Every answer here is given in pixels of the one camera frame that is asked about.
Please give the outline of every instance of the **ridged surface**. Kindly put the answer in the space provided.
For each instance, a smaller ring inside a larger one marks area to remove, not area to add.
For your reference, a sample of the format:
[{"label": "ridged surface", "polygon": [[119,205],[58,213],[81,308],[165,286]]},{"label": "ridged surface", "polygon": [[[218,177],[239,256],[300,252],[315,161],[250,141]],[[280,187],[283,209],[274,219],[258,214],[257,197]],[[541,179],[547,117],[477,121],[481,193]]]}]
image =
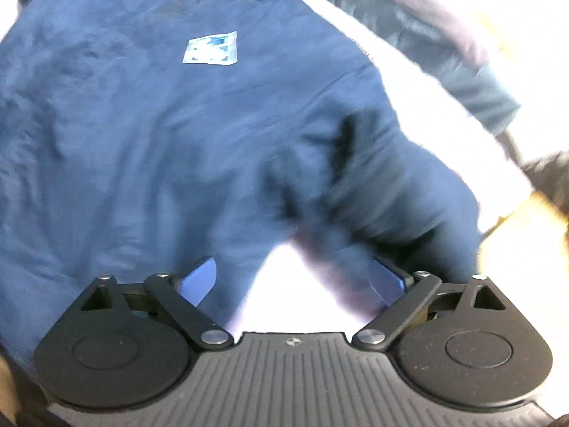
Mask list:
[{"label": "ridged surface", "polygon": [[[291,346],[288,339],[301,342]],[[361,352],[340,333],[245,334],[206,353],[190,376],[153,405],[95,415],[52,411],[73,427],[544,427],[534,404],[467,413],[415,393],[387,356]]]}]

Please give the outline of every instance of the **blue fabric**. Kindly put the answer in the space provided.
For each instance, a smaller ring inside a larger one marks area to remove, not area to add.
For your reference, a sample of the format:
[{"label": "blue fabric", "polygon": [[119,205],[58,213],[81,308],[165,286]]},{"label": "blue fabric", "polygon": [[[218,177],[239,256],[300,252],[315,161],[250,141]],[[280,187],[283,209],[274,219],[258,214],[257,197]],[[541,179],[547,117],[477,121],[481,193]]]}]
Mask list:
[{"label": "blue fabric", "polygon": [[[95,276],[211,255],[220,325],[303,225],[366,275],[476,271],[476,201],[399,129],[356,45],[300,0],[21,0],[0,44],[0,343],[31,367]],[[237,31],[237,64],[183,64]]]}]

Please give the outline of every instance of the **wooden surface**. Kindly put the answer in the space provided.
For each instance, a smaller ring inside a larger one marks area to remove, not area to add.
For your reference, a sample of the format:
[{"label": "wooden surface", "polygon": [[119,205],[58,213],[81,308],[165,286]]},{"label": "wooden surface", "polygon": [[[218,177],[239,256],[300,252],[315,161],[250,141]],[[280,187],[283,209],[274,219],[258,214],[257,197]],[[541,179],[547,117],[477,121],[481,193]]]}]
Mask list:
[{"label": "wooden surface", "polygon": [[[554,369],[540,405],[552,416],[569,413],[569,258],[566,220],[534,194],[482,244],[480,269],[548,342]],[[13,418],[14,387],[0,360],[0,411]]]}]

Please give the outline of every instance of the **logo patch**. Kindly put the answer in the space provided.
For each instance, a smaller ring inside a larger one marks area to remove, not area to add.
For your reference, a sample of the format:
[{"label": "logo patch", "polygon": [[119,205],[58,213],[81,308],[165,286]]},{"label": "logo patch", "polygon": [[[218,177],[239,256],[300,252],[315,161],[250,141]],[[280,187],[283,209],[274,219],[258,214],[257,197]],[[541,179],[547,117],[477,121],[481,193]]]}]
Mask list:
[{"label": "logo patch", "polygon": [[182,62],[221,66],[235,64],[237,62],[237,32],[191,39]]}]

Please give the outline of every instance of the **jacket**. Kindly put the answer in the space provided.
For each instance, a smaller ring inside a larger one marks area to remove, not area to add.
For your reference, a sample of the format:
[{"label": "jacket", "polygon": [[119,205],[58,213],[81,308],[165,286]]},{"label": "jacket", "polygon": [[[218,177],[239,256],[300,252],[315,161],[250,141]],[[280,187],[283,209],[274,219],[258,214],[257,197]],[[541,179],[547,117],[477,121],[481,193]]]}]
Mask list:
[{"label": "jacket", "polygon": [[379,251],[475,273],[472,194],[300,0],[21,3],[0,44],[0,343],[23,367],[102,274],[212,255],[200,308],[225,325],[300,226],[354,278]]}]

